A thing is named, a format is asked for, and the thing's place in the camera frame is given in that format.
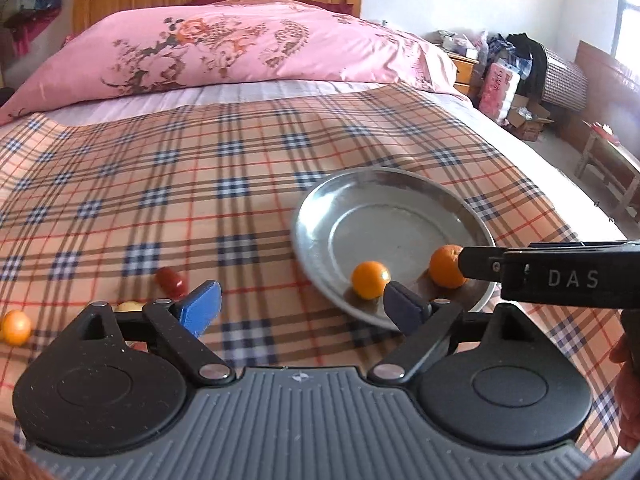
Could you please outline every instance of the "gray ribbed pad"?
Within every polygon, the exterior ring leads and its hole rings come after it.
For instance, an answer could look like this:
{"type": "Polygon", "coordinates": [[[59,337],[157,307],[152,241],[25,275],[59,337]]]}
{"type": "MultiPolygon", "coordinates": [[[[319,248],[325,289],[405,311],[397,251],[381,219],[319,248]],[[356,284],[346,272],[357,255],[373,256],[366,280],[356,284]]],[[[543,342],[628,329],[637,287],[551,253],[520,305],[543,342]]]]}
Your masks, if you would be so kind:
{"type": "Polygon", "coordinates": [[[161,438],[120,455],[31,457],[64,480],[573,480],[590,460],[571,444],[499,456],[439,435],[402,390],[355,368],[250,368],[200,390],[161,438]]]}

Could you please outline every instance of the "tangerine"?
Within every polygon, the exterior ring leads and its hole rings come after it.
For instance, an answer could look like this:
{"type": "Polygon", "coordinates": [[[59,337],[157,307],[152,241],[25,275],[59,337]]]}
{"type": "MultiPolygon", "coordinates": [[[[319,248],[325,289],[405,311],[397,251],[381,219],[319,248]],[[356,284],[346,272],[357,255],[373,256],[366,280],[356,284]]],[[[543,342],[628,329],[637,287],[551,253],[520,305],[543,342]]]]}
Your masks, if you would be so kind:
{"type": "Polygon", "coordinates": [[[380,262],[362,262],[351,274],[353,290],[363,300],[375,300],[382,296],[390,281],[389,270],[380,262]]]}
{"type": "Polygon", "coordinates": [[[9,346],[22,346],[31,336],[31,319],[20,310],[11,310],[2,318],[0,333],[9,346]]]}
{"type": "Polygon", "coordinates": [[[445,245],[431,255],[429,275],[436,285],[459,288],[466,283],[466,278],[458,268],[460,251],[462,247],[458,245],[445,245]]]}

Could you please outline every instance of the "silver plate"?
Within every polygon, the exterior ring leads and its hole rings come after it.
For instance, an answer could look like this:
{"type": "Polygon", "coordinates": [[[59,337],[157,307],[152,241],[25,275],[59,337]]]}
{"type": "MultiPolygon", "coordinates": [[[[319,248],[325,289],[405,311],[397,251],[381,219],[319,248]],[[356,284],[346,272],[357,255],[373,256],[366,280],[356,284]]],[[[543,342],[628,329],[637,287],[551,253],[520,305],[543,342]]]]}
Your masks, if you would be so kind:
{"type": "Polygon", "coordinates": [[[494,246],[494,239],[465,202],[407,171],[356,168],[333,174],[305,197],[291,235],[306,275],[329,300],[388,330],[398,329],[382,298],[365,301],[351,290],[351,273],[361,262],[381,262],[392,280],[425,300],[446,298],[473,311],[494,292],[495,283],[469,280],[448,290],[431,281],[425,271],[438,247],[494,246]]]}

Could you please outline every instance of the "wooden nightstand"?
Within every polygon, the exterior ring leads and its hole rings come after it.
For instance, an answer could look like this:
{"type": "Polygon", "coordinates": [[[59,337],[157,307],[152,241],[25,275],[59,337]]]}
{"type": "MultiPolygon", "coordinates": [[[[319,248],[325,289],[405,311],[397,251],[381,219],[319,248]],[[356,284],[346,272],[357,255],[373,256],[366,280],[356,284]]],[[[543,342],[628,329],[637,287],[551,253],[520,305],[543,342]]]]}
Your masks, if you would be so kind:
{"type": "Polygon", "coordinates": [[[445,50],[447,56],[451,58],[453,63],[455,63],[456,68],[458,69],[458,74],[456,75],[456,84],[453,85],[454,88],[464,95],[469,94],[469,90],[471,86],[471,73],[474,70],[474,65],[478,64],[478,62],[474,59],[469,59],[468,57],[459,56],[458,54],[454,54],[452,52],[447,52],[445,50]]]}

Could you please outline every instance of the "plaid bed sheet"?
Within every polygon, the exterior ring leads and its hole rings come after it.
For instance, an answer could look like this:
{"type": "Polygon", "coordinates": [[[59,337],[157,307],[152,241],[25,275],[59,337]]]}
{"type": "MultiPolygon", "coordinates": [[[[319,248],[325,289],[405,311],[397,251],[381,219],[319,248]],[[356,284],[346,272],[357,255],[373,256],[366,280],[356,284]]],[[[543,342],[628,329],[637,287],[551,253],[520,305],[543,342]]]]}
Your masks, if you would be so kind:
{"type": "MultiPolygon", "coordinates": [[[[0,431],[22,443],[11,396],[27,364],[90,301],[160,296],[158,267],[177,269],[190,288],[222,283],[223,311],[204,341],[236,367],[366,369],[398,345],[322,297],[292,253],[293,211],[334,171],[388,166],[431,178],[466,200],[498,245],[575,239],[510,161],[402,85],[82,127],[35,114],[0,146],[0,314],[18,308],[35,323],[27,346],[0,345],[0,431]]],[[[619,367],[607,353],[617,317],[524,308],[591,384],[580,446],[595,458],[612,453],[619,367]]]]}

